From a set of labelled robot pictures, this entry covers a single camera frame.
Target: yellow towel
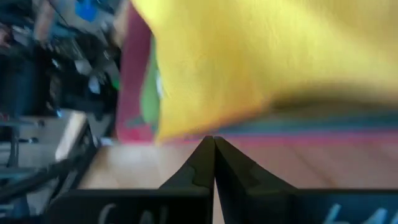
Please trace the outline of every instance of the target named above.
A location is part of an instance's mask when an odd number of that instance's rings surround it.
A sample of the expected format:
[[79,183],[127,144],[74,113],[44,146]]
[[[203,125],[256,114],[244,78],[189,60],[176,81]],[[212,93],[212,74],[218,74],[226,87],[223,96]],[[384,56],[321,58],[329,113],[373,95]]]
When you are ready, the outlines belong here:
[[157,42],[158,140],[301,95],[396,103],[396,0],[132,0]]

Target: yellow cloth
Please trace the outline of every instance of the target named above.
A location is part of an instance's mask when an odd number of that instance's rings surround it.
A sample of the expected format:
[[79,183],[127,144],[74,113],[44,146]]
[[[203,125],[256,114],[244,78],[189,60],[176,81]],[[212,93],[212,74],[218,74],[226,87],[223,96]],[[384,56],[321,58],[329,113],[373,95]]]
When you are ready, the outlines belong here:
[[132,0],[157,42],[158,140],[299,95],[396,103],[396,0]]

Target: blue object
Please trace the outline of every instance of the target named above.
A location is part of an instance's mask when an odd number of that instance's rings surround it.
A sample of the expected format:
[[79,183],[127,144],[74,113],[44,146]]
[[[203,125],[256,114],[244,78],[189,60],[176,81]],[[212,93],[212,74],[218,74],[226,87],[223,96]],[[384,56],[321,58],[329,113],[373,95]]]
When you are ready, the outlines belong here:
[[97,8],[93,4],[93,0],[77,1],[75,4],[75,14],[88,22],[93,22],[97,14]]

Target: wooden floor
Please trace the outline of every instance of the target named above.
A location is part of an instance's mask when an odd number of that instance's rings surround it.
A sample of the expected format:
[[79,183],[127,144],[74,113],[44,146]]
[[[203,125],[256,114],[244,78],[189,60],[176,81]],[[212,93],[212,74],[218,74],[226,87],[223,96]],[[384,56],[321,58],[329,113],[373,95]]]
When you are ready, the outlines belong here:
[[[72,116],[57,150],[58,159],[68,151],[83,117],[82,114]],[[157,188],[180,168],[197,144],[131,144],[103,148],[81,188]],[[398,188],[398,149],[392,144],[364,139],[354,145],[313,147],[235,145],[263,168],[299,188]],[[214,223],[223,223],[217,195]]]

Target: green fabric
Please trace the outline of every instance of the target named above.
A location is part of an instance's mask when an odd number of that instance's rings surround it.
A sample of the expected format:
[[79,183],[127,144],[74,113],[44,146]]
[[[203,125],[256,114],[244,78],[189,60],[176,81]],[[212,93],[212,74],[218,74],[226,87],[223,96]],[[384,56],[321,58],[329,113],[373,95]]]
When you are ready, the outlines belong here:
[[156,61],[155,40],[152,38],[146,77],[141,90],[141,115],[145,123],[157,124],[160,101],[156,87],[158,68]]

